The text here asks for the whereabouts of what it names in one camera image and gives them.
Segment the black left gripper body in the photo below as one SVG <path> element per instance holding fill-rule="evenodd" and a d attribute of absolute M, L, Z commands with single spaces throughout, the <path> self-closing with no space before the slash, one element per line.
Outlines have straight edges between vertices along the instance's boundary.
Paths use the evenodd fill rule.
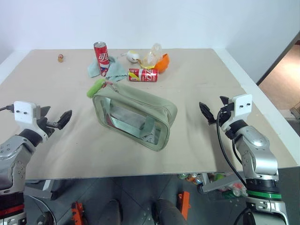
<path fill-rule="evenodd" d="M 37 125 L 40 129 L 42 129 L 47 137 L 50 137 L 54 133 L 55 127 L 48 122 L 48 119 L 46 117 L 42 117 L 37 120 Z"/>

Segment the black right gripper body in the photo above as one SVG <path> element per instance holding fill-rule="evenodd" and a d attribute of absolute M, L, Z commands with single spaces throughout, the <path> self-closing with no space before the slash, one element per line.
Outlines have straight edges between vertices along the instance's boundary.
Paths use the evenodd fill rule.
<path fill-rule="evenodd" d="M 224 105 L 224 107 L 222 107 L 220 109 L 221 114 L 219 116 L 219 126 L 222 126 L 225 122 L 227 122 L 231 116 L 231 111 L 234 110 L 234 103 L 229 103 L 227 105 Z M 210 110 L 208 110 L 209 114 L 208 114 L 208 124 L 212 125 L 212 124 L 216 124 L 217 120 L 214 118 L 213 114 L 210 112 Z"/>

